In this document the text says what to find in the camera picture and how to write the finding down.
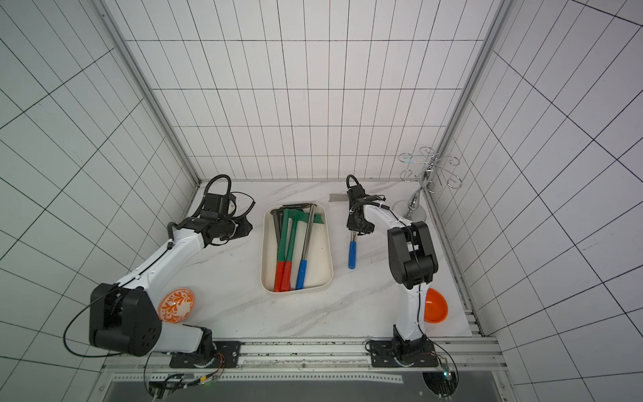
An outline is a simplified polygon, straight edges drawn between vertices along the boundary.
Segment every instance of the metal rod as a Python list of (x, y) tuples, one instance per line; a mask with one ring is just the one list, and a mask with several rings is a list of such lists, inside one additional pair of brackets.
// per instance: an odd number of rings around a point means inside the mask
[(311, 243), (312, 222), (315, 219), (315, 204), (311, 204), (311, 211), (308, 217), (308, 227), (306, 227), (306, 238), (303, 240), (302, 260), (308, 260), (308, 246)]

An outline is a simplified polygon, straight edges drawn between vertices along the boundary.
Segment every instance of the patterned plate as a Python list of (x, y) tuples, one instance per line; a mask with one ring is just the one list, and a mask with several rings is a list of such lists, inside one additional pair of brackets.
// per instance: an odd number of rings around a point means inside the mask
[(188, 288), (178, 288), (167, 294), (159, 304), (159, 318), (176, 324), (188, 318), (194, 309), (194, 293)]

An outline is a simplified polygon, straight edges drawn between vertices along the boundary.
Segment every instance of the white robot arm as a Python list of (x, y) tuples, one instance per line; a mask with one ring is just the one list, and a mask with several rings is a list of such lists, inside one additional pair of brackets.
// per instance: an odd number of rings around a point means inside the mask
[(346, 178), (349, 196), (347, 228), (367, 235), (377, 227), (385, 228), (388, 237), (388, 267), (395, 281), (404, 286), (400, 312), (393, 326), (392, 348), (398, 361), (412, 361), (432, 350), (432, 343), (419, 323), (420, 285), (433, 280), (438, 262), (429, 228), (424, 222), (411, 222), (396, 216), (384, 204), (383, 196), (370, 196), (355, 176)]
[[(226, 193), (208, 193), (218, 179), (228, 181)], [(252, 230), (246, 215), (255, 202), (235, 216), (236, 198), (230, 188), (229, 176), (214, 177), (196, 212), (179, 224), (168, 224), (170, 239), (161, 248), (117, 283), (100, 284), (94, 289), (89, 305), (92, 346), (135, 356), (150, 351), (189, 354), (197, 366), (212, 361), (217, 352), (211, 330), (161, 322), (156, 308), (163, 297), (159, 292), (190, 257), (213, 244), (214, 239), (227, 242)]]

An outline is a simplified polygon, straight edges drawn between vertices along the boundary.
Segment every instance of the white tiled wall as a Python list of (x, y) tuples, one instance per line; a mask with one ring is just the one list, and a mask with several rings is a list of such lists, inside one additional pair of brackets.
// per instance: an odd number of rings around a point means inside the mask
[(437, 208), (523, 402), (643, 394), (642, 24), (518, 0), (447, 146)]
[(396, 178), (500, 0), (106, 0), (201, 178)]
[[(86, 0), (0, 2), (0, 400), (86, 400), (62, 344), (147, 258), (194, 186)], [(68, 333), (81, 354), (88, 316)]]

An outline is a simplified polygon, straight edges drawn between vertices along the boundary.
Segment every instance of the marble surface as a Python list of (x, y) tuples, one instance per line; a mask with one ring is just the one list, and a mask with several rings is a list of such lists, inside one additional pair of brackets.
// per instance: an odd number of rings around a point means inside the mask
[[(416, 183), (369, 181), (362, 185), (368, 194), (384, 194), (392, 206), (407, 199)], [(203, 187), (190, 213), (201, 200)], [(184, 324), (208, 327), (216, 338), (392, 336), (403, 287), (395, 283), (388, 268), (386, 232), (376, 227), (374, 233), (359, 237), (358, 267), (349, 270), (348, 202), (329, 202), (330, 193), (346, 192), (344, 182), (233, 182), (232, 190), (246, 192), (257, 201), (248, 215), (254, 229), (225, 246), (201, 250), (167, 284), (167, 292), (186, 287), (195, 293), (195, 310)], [(224, 181), (210, 189), (224, 191)], [(249, 203), (243, 195), (238, 197), (239, 210), (244, 210)], [(325, 289), (310, 293), (268, 293), (260, 280), (264, 213), (273, 205), (311, 201), (326, 210), (333, 279)], [(471, 336), (437, 233), (427, 223), (439, 260), (430, 286), (444, 295), (449, 316), (440, 324), (422, 321), (424, 331), (429, 337)]]

